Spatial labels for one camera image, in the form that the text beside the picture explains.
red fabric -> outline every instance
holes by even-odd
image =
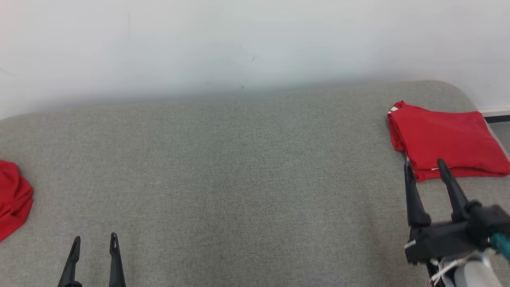
[[[440,178],[438,158],[456,177],[510,174],[510,163],[479,112],[435,112],[401,101],[388,122],[393,148],[407,153],[417,181]]]
[[[32,187],[19,174],[18,166],[0,160],[0,242],[25,223],[32,194]]]

